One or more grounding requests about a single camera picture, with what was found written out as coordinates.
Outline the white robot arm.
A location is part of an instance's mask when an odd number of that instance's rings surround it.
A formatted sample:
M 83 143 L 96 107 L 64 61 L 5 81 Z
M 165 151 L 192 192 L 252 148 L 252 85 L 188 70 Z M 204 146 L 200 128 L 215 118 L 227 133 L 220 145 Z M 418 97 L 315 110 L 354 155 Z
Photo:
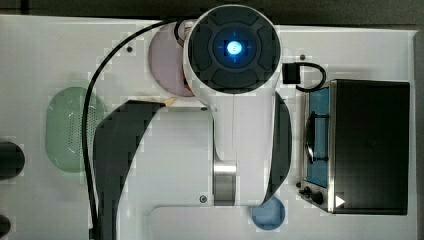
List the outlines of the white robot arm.
M 248 6 L 215 7 L 191 27 L 183 62 L 191 91 L 213 118 L 215 205 L 265 203 L 287 178 L 292 155 L 275 26 Z

